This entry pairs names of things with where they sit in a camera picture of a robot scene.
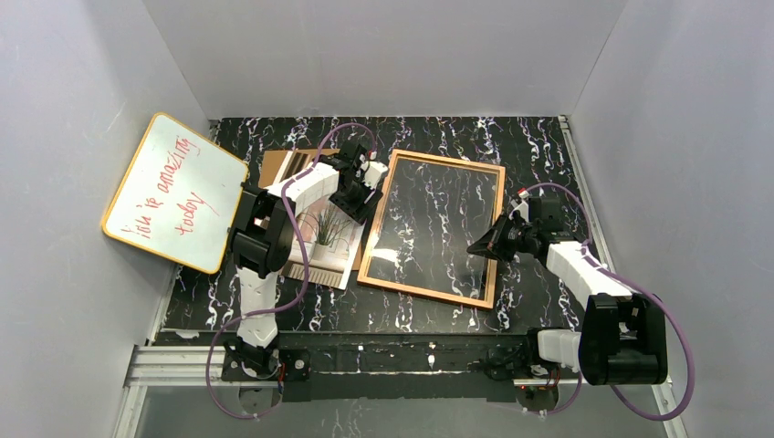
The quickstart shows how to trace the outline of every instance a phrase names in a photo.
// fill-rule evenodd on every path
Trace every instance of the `potted plant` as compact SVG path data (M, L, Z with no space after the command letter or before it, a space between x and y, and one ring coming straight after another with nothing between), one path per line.
M320 259L330 250L330 247L341 239L341 234L352 225L352 222L337 214L336 206L328 205L328 208L316 214L307 214L304 221L310 219L307 224L315 233L317 242L312 250L312 258Z

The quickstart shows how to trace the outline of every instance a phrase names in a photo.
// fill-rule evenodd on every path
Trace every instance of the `marble tabletop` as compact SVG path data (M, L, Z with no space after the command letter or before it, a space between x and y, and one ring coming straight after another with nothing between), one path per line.
M522 187L554 182L578 193L560 123L551 117L513 118L251 118L224 119L213 127L214 141L244 159L248 180L257 183L264 151L311 149L333 127L357 121L377 136L379 160L388 163L392 150L403 149L505 166L506 208ZM360 130L345 129L331 147L344 139L362 139ZM411 178L406 173L403 178ZM439 183L428 195L446 203L461 190L458 180ZM585 237L585 222L564 195L564 222ZM449 216L449 221L461 217ZM369 226L364 235L368 235ZM480 230L482 235L486 228ZM430 233L431 229L416 229ZM207 275L178 268L162 331L217 330L239 315L239 279L226 253L219 272ZM555 276L530 256L497 264L495 306L492 310L463 307L391 290L359 285L353 273L346 291L310 285L307 295L289 311L277 315L280 330L343 333L514 333L533 327L579 329L582 307ZM279 279L277 305L290 301L300 282Z

